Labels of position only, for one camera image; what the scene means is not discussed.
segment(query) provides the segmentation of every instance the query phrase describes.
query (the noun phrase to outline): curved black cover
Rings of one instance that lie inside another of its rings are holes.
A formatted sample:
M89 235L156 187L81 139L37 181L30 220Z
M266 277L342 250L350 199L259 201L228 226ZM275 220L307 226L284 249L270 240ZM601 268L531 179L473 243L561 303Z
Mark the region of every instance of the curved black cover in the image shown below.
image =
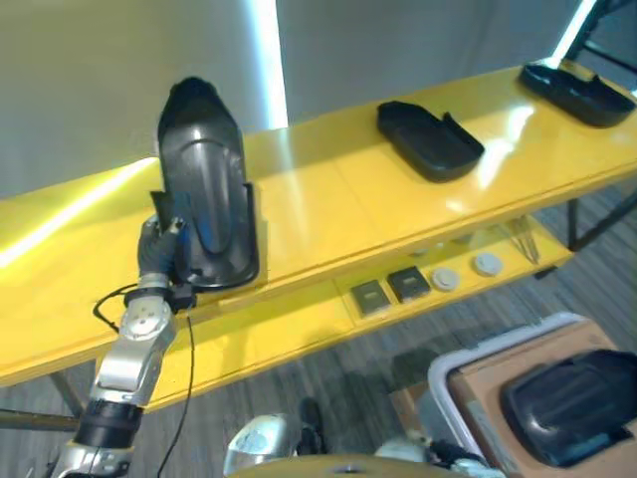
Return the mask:
M637 356L598 350L543 365L505 385L509 426L537 460L566 468L630 438Z
M485 151L449 113L437 119L418 105L383 103L377 125L416 170L435 182L467 174Z
M615 126L635 109L630 99L610 88L597 75L586 82L564 70L525 65L519 79L531 91L592 126Z
M239 127L214 87L175 85L157 128L165 191L152 192L162 227L179 237L173 282L197 291L241 286L259 273L254 193L246 182Z

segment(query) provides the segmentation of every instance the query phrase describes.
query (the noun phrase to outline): robotic arm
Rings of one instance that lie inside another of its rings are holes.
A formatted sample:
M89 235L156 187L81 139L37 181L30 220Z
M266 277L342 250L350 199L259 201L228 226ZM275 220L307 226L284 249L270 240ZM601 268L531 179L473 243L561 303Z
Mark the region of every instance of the robotic arm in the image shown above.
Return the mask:
M102 362L80 427L65 445L53 478L126 475L143 409L176 334L168 273L182 228L183 221L173 219L159 235L156 218L144 223L137 249L139 283L126 294L119 336Z

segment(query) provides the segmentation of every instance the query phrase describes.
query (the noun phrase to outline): gray carpet floor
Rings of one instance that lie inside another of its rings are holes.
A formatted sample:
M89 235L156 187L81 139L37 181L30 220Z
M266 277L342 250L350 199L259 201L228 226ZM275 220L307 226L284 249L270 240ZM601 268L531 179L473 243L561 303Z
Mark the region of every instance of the gray carpet floor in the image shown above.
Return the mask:
M621 198L610 187L585 196L580 230ZM565 241L565 206L535 215ZM322 407L333 452L372 452L401 427L388 394L425 378L439 354L559 311L595 319L620 348L637 352L637 213L632 213L556 273L533 277L415 317L193 398L164 476L221 477L224 448L250 418L295 412L304 396ZM68 371L88 389L91 366ZM0 407L68 413L46 377L0 390ZM156 475L182 404L149 414L136 440L130 476ZM0 430L0 477L37 477L66 433Z

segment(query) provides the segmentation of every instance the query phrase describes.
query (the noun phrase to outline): cardboard box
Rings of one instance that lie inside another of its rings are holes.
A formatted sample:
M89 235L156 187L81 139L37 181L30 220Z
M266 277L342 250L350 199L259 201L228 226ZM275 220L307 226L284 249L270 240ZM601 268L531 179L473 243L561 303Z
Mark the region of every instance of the cardboard box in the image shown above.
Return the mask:
M449 390L474 438L493 466L511 478L637 477L637 440L616 444L568 469L535 460L518 442L500 407L503 384L531 368L595 349L616 349L592 321L565 327L461 367ZM628 427L637 434L637 422Z

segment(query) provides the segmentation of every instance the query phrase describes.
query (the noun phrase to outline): white wall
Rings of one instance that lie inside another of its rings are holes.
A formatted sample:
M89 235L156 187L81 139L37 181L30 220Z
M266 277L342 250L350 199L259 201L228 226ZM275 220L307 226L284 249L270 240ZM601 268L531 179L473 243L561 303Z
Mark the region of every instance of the white wall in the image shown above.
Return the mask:
M578 0L279 0L291 122L550 55Z
M245 131L266 127L246 4L2 0L0 197L150 155L187 75L213 82Z
M153 153L170 86L267 127L249 5L2 0L0 197ZM279 0L291 122L549 54L577 0Z

